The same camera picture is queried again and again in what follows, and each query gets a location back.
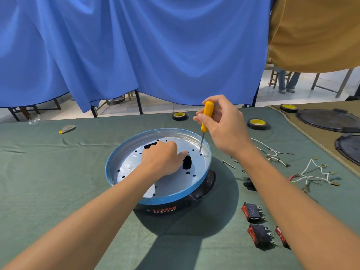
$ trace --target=jeans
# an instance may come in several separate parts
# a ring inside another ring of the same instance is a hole
[[[286,74],[285,70],[279,70],[279,78],[278,78],[279,90],[295,89],[297,81],[299,80],[300,73],[295,72],[286,87],[285,87],[285,74]]]

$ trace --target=screwdriver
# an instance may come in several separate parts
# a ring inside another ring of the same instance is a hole
[[[204,115],[206,115],[208,117],[212,117],[213,110],[214,110],[214,102],[212,102],[212,101],[205,102]],[[208,131],[208,129],[206,128],[204,123],[202,123],[201,131],[203,132],[203,137],[201,138],[199,153],[201,153],[201,147],[202,147],[202,143],[204,142],[205,133]]]

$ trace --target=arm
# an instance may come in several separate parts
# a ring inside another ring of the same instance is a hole
[[[43,235],[3,270],[94,269],[149,187],[174,173],[187,155],[173,141],[142,153],[142,163],[124,180]]]
[[[278,172],[252,145],[242,113],[224,96],[213,119],[194,117],[209,129],[215,145],[239,161],[251,177],[291,249],[306,269],[356,269],[360,238]]]

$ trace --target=black round lid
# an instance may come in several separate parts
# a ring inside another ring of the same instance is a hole
[[[360,135],[343,134],[335,141],[335,148],[347,159],[360,166]]]
[[[302,122],[335,132],[360,132],[360,118],[341,109],[304,109],[296,113]]]

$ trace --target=metal pan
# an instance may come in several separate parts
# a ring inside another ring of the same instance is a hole
[[[170,140],[178,145],[178,153],[184,150],[189,152],[191,166],[187,161],[174,174],[160,178],[147,190],[139,204],[166,204],[189,195],[204,181],[212,156],[209,144],[205,140],[199,153],[201,136],[182,129],[165,128],[146,131],[124,141],[110,154],[106,162],[107,181],[114,186],[141,163],[142,151],[145,148],[157,141]]]

